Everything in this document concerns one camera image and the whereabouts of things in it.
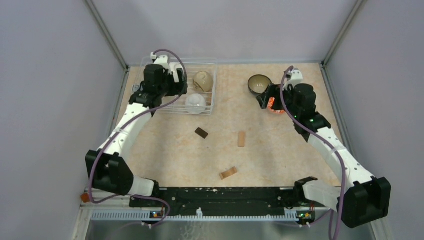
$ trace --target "wall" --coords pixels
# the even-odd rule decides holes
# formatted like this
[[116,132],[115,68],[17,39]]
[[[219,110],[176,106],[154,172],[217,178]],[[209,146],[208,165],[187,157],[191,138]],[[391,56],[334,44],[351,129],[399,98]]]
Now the wall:
[[127,64],[159,48],[222,62],[320,62],[356,0],[94,0]]
[[123,71],[83,1],[0,9],[1,239],[70,239]]
[[394,239],[421,239],[424,1],[368,1],[328,66],[360,163],[392,186]]

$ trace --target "table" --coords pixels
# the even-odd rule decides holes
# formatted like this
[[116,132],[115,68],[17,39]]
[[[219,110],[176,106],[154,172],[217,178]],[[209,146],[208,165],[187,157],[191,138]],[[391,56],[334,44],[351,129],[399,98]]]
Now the table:
[[[292,187],[313,176],[339,186],[321,155],[295,131],[286,114],[261,109],[249,92],[248,79],[256,74],[281,81],[289,64],[218,65],[215,106],[211,115],[157,113],[143,128],[126,159],[132,172],[153,179],[161,187]],[[340,138],[336,118],[318,63],[297,63],[304,83],[316,92],[317,111]],[[122,118],[139,67],[131,67],[118,120]],[[195,133],[200,127],[206,139]],[[238,132],[245,131],[245,147]],[[221,180],[231,167],[238,173]]]

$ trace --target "dish rack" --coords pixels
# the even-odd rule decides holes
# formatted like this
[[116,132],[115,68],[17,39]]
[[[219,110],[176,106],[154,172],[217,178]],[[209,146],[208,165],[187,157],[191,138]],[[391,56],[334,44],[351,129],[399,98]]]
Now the dish rack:
[[[204,97],[206,100],[206,108],[205,107],[197,107],[197,106],[190,106],[191,109],[193,108],[199,108],[203,109],[205,108],[200,114],[198,115],[211,115],[212,110],[214,109],[215,104],[215,91],[217,88],[217,72],[218,72],[218,60],[216,58],[181,58],[182,63],[184,63],[185,69],[187,71],[187,94],[182,95],[176,102],[173,104],[166,106],[164,108],[159,109],[158,113],[167,113],[167,114],[190,114],[187,112],[186,109],[186,99],[190,94],[200,94]],[[178,62],[176,58],[171,57],[171,62]],[[135,93],[140,88],[140,83],[144,81],[144,67],[146,65],[152,64],[152,60],[150,57],[144,57],[141,61],[140,68],[138,69],[137,78],[135,82],[137,84],[132,86],[132,93]],[[208,72],[212,75],[213,78],[213,87],[211,92],[202,92],[198,91],[195,88],[195,85],[193,83],[193,76],[201,71]],[[171,102],[175,96],[166,96],[162,98],[162,104],[166,104]]]

